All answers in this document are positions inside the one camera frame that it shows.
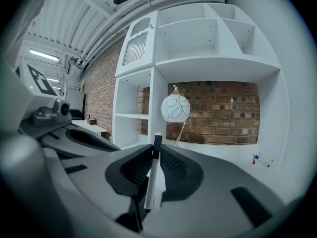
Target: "spherical lamp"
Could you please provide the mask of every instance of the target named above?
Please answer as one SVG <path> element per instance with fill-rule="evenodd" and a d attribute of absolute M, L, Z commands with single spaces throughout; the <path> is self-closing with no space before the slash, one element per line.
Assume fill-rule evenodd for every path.
<path fill-rule="evenodd" d="M 160 108 L 163 118 L 170 122 L 185 122 L 190 114 L 190 104 L 177 86 L 171 95 L 167 96 Z"/>

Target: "marker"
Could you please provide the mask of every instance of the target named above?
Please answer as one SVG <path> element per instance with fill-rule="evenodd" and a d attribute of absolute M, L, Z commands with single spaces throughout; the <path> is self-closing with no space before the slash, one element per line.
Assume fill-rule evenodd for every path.
<path fill-rule="evenodd" d="M 145 196 L 144 209 L 145 212 L 150 212 L 153 208 L 155 183 L 157 180 L 158 167 L 159 167 L 159 150 L 162 144 L 162 133 L 156 132 L 153 142 L 153 156 L 152 167 L 149 176 L 147 194 Z"/>
<path fill-rule="evenodd" d="M 269 168 L 269 164 L 266 163 L 264 160 L 262 160 L 258 155 L 256 155 L 255 158 L 256 158 L 257 160 L 259 160 L 264 166 L 266 166 L 267 168 Z"/>

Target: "desk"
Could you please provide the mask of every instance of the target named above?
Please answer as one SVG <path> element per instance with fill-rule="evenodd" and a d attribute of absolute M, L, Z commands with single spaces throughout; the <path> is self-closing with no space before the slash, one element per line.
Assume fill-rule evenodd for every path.
<path fill-rule="evenodd" d="M 88 129 L 88 130 L 90 130 L 90 131 L 92 131 L 92 132 L 94 132 L 94 133 L 97 133 L 97 134 L 100 135 L 100 136 L 101 136 L 101 133 L 102 133 L 102 132 L 107 132 L 106 129 L 101 128 L 101 127 L 99 127 L 99 126 L 97 126 L 97 125 L 90 125 L 90 124 L 88 124 L 88 123 L 87 123 L 87 120 L 73 120 L 73 121 L 72 121 L 72 124 L 77 125 L 77 126 L 80 126 L 80 127 L 83 127 L 83 128 L 85 128 L 85 129 Z"/>

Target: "black pad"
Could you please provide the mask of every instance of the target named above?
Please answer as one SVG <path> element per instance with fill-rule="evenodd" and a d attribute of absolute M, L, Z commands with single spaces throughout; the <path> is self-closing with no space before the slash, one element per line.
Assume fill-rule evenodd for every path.
<path fill-rule="evenodd" d="M 117 151 L 118 149 L 111 147 L 108 144 L 105 144 L 95 136 L 86 133 L 84 131 L 78 130 L 78 129 L 70 129 L 65 132 L 66 137 L 81 145 L 89 145 L 92 148 L 99 149 L 99 150 L 106 150 L 107 152 L 114 152 Z"/>
<path fill-rule="evenodd" d="M 137 196 L 139 187 L 152 166 L 152 145 L 111 163 L 106 169 L 106 180 L 121 195 Z"/>
<path fill-rule="evenodd" d="M 162 202 L 188 198 L 204 180 L 204 171 L 196 161 L 165 145 L 161 147 L 160 165 L 166 186 L 166 191 L 162 194 Z"/>
<path fill-rule="evenodd" d="M 246 188 L 234 188 L 231 190 L 231 193 L 238 201 L 255 228 L 272 217 L 264 206 L 262 206 Z"/>

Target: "ceiling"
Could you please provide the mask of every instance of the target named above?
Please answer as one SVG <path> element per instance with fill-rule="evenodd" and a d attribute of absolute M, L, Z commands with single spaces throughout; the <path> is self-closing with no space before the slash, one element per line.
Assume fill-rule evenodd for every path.
<path fill-rule="evenodd" d="M 47 77 L 61 82 L 65 82 L 65 79 L 78 80 L 83 68 L 69 63 L 80 60 L 81 56 L 90 52 L 86 47 L 90 47 L 91 39 L 98 36 L 98 30 L 127 3 L 129 1 L 115 5 L 113 0 L 46 0 L 28 28 L 19 56 L 40 68 Z M 125 14 L 117 15 L 120 16 L 114 22 L 125 17 Z M 125 33 L 126 29 L 121 32 L 121 36 Z M 59 61 L 33 55 L 30 49 L 59 57 Z"/>

